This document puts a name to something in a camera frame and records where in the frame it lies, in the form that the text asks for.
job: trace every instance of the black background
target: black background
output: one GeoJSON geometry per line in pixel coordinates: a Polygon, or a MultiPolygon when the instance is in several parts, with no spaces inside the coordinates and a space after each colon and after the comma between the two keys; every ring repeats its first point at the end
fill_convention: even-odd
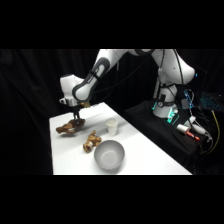
{"type": "MultiPolygon", "coordinates": [[[[224,94],[224,49],[177,49],[189,65],[208,71],[206,91],[224,94]]],[[[0,172],[2,174],[52,174],[49,118],[69,109],[63,98],[60,77],[75,74],[85,78],[99,49],[1,49],[0,50],[0,172]]],[[[145,57],[126,54],[120,60],[118,81],[127,77],[145,57]]],[[[158,67],[148,60],[126,82],[116,87],[106,103],[124,111],[153,96],[158,67]]],[[[116,66],[96,91],[112,86],[116,66]]],[[[99,103],[110,90],[94,94],[99,103]]]]}

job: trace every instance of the toy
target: toy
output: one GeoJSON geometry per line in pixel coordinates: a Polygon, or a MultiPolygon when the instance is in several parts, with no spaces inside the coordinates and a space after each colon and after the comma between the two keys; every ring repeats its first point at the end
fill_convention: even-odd
{"type": "Polygon", "coordinates": [[[75,133],[75,129],[77,127],[82,127],[85,124],[85,120],[84,119],[80,119],[80,122],[77,124],[76,120],[71,120],[68,122],[68,124],[63,125],[62,127],[58,127],[56,128],[56,131],[61,134],[61,133],[75,133]]]}
{"type": "Polygon", "coordinates": [[[91,135],[89,135],[87,142],[83,144],[83,149],[87,152],[90,153],[92,151],[93,146],[98,146],[102,138],[95,136],[96,131],[93,131],[91,135]]]}

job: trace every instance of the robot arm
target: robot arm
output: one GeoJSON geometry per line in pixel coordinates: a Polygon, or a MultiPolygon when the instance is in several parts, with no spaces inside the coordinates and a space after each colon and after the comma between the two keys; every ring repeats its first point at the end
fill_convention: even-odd
{"type": "Polygon", "coordinates": [[[92,93],[100,80],[113,68],[122,56],[128,52],[127,49],[102,49],[100,50],[96,63],[86,79],[75,86],[72,93],[78,102],[89,102],[92,93]]]}
{"type": "MultiPolygon", "coordinates": [[[[74,115],[77,115],[79,118],[78,105],[90,101],[93,91],[99,81],[127,52],[135,56],[152,54],[152,57],[160,68],[159,81],[163,83],[163,85],[171,86],[173,84],[182,84],[182,82],[183,84],[187,84],[195,75],[194,69],[188,66],[178,55],[176,55],[173,49],[101,49],[93,69],[85,80],[79,79],[74,75],[67,75],[61,78],[62,91],[64,92],[65,97],[60,100],[60,102],[73,107],[74,115]],[[177,57],[182,68],[183,77],[180,75],[177,57]]],[[[173,94],[170,93],[170,89],[163,89],[160,92],[158,98],[162,100],[164,103],[163,105],[169,106],[173,104],[176,88],[172,87],[171,91],[173,94]]],[[[157,106],[155,115],[166,117],[170,107],[166,107],[166,110],[163,106],[161,108],[162,110],[157,106]]]]}

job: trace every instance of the white table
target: white table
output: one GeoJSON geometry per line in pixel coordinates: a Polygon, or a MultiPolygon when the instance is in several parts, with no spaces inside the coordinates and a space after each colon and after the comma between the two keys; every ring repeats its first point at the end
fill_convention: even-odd
{"type": "Polygon", "coordinates": [[[86,123],[74,134],[56,132],[57,127],[73,119],[72,113],[50,119],[54,175],[191,175],[105,103],[82,109],[80,116],[86,123]],[[107,132],[105,122],[109,118],[119,121],[116,136],[107,132]],[[108,172],[98,167],[95,148],[90,154],[84,151],[83,144],[94,130],[103,141],[115,140],[123,145],[125,159],[118,170],[108,172]]]}

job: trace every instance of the metal bowl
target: metal bowl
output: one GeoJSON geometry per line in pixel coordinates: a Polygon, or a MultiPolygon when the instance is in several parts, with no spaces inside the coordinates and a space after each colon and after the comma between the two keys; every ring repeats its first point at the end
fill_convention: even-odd
{"type": "Polygon", "coordinates": [[[104,170],[119,168],[125,157],[123,146],[116,141],[105,141],[97,146],[94,158],[99,167],[104,170]]]}

